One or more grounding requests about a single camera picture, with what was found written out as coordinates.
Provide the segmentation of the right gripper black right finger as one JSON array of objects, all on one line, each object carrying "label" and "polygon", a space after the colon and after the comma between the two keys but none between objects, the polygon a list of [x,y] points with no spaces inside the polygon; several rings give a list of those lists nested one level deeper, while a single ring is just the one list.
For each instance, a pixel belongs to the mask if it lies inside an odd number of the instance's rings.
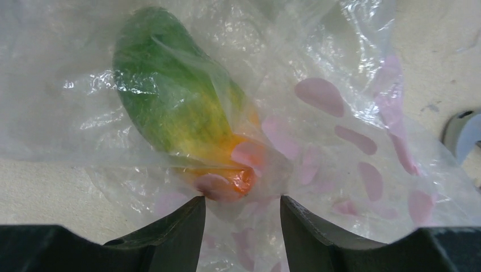
[{"label": "right gripper black right finger", "polygon": [[290,271],[480,271],[479,227],[423,227],[383,244],[280,198]]}]

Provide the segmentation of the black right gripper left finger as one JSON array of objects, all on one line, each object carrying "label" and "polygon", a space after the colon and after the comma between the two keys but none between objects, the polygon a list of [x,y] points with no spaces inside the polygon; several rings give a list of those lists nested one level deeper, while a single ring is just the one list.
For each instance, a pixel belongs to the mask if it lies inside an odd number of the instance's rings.
[{"label": "black right gripper left finger", "polygon": [[195,197],[103,245],[60,225],[2,225],[1,271],[196,271],[205,216]]}]

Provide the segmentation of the green orange fake mango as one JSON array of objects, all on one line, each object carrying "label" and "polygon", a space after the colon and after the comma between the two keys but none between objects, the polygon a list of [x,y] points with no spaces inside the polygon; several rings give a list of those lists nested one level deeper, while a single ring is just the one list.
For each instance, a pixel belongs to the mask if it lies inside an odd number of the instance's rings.
[{"label": "green orange fake mango", "polygon": [[233,126],[259,128],[258,113],[180,20],[162,7],[135,11],[119,33],[112,68],[139,133],[157,151],[199,162],[175,168],[188,183],[215,201],[250,192],[265,149]]}]

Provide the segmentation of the clear zip top bag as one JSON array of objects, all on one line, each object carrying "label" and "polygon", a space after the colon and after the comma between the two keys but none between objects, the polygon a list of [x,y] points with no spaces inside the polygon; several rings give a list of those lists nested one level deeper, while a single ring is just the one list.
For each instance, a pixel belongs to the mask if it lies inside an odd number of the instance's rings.
[{"label": "clear zip top bag", "polygon": [[[162,7],[254,105],[233,132],[265,149],[237,201],[200,193],[139,133],[112,68],[126,21]],[[206,199],[196,271],[290,271],[289,196],[379,242],[419,227],[480,226],[480,193],[453,155],[402,112],[394,1],[2,1],[1,157],[86,170],[139,225]]]}]

